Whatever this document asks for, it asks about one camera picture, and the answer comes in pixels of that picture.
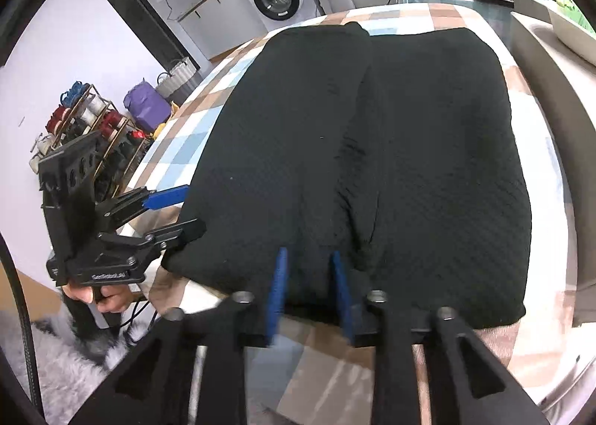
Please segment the fluffy rug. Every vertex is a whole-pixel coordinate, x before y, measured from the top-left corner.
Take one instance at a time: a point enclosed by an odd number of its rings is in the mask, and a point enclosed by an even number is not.
[[[148,329],[148,322],[133,321],[117,338],[97,332],[92,339],[77,337],[68,309],[32,326],[39,384],[49,425],[67,425],[80,406]],[[29,384],[22,333],[16,315],[0,312],[0,347],[27,394]],[[189,423],[194,424],[202,359],[197,355],[191,391]],[[292,422],[247,397],[250,425],[290,425]]]

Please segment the white planter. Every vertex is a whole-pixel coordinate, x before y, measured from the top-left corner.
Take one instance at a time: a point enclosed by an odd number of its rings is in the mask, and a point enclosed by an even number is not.
[[[549,10],[552,29],[573,52],[596,66],[596,37],[559,12]]]

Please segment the black fabric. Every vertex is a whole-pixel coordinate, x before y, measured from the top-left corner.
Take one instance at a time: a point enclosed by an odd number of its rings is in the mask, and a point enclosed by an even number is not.
[[[276,35],[213,128],[193,217],[207,232],[163,265],[227,293],[270,279],[286,246],[288,303],[327,321],[334,250],[407,305],[477,328],[524,314],[531,215],[507,87],[467,29]]]

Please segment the human hand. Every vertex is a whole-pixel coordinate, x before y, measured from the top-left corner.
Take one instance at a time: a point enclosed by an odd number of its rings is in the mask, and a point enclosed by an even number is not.
[[[80,300],[87,304],[93,302],[93,290],[90,287],[82,287],[74,282],[62,286],[64,293],[74,300]],[[134,300],[132,291],[126,284],[104,285],[101,288],[101,295],[104,299],[97,303],[99,312],[124,312]]]

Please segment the plaid tablecloth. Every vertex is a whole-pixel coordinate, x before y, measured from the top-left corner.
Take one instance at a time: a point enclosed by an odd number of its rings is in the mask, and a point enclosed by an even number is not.
[[[524,304],[527,314],[513,326],[479,331],[536,402],[564,380],[574,364],[565,358],[576,285],[576,252],[566,180],[540,106],[499,37],[475,11],[451,4],[402,4],[351,10],[299,25],[359,22],[371,35],[415,34],[445,28],[473,30],[498,55],[507,81],[512,127],[532,206],[532,244]],[[130,181],[130,189],[153,190],[191,181],[213,125],[246,68],[277,31],[254,39],[223,60],[168,122]],[[143,233],[176,220],[180,208],[146,213],[123,229]],[[155,261],[141,285],[156,309],[179,306],[196,312],[218,297],[165,271]],[[423,422],[429,422],[428,387],[422,353],[415,350]],[[340,330],[283,318],[275,345],[251,349],[247,389],[269,408],[300,424],[365,425],[370,419],[373,351],[350,348]]]

